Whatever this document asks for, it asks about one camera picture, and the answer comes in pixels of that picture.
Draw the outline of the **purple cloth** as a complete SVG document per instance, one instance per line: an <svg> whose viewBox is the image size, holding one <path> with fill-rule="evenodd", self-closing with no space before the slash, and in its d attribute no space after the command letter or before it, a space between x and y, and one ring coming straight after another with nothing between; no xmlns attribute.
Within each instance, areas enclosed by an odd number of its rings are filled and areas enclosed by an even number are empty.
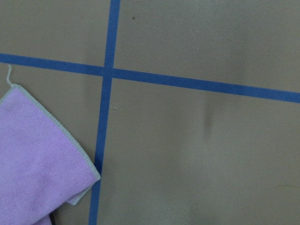
<svg viewBox="0 0 300 225"><path fill-rule="evenodd" d="M61 205L76 205L100 180L78 141L24 87L0 100L0 222L49 225Z"/></svg>

